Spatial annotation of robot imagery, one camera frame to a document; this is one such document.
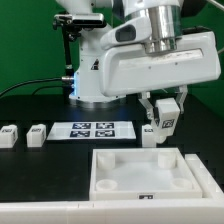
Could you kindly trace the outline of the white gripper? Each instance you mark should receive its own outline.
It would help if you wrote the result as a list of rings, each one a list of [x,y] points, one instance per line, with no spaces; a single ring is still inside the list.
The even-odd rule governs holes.
[[[188,84],[216,80],[221,74],[212,31],[184,35],[177,49],[165,54],[147,54],[141,44],[107,50],[100,62],[100,91],[103,95],[138,94],[149,120],[154,107],[147,91],[178,87],[176,103],[184,113]]]

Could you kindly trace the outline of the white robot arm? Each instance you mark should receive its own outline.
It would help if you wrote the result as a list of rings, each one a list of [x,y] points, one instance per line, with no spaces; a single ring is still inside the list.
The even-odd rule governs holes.
[[[80,65],[71,98],[110,103],[139,94],[149,118],[154,90],[212,81],[221,68],[215,35],[183,30],[185,0],[56,0],[65,12],[55,23],[80,37]]]

